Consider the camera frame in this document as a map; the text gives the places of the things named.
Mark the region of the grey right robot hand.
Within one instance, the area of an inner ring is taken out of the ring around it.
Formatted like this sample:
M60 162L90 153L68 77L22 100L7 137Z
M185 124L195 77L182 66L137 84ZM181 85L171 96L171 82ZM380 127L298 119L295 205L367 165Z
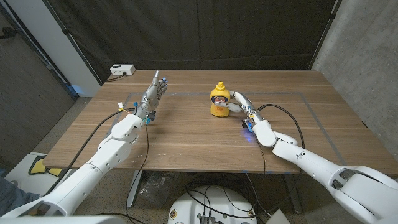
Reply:
M246 116L254 122L254 124L260 123L264 120L260 112L255 109L254 105L246 96L236 91L229 91L229 94L230 97L234 98L238 102L238 105L228 102L216 102L215 105L225 107L235 113L243 111Z

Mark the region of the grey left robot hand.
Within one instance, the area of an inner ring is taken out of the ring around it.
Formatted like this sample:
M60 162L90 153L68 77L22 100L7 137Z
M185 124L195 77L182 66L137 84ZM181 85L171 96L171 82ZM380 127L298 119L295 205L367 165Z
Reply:
M150 117L151 113L154 113L162 95L167 90L167 82L166 78L159 78L159 71L157 70L152 79L152 84L142 95L141 102L137 106L136 116L140 119L146 119Z

